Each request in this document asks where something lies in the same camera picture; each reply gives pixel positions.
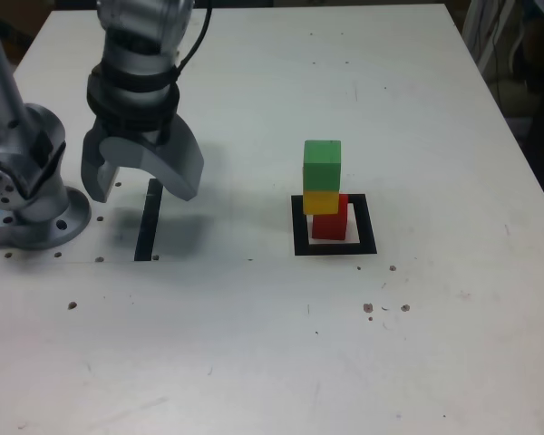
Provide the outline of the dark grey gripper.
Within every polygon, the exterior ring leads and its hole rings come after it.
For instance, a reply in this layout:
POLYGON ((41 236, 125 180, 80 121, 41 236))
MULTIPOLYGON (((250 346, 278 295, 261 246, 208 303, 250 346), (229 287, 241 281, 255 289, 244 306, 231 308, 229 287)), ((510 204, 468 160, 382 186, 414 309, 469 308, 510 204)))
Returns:
POLYGON ((84 137, 81 163, 83 185, 92 200, 107 201, 118 167, 143 170, 170 194, 189 201, 198 194, 204 159, 191 129, 178 115, 167 126, 150 131, 97 119, 84 137))

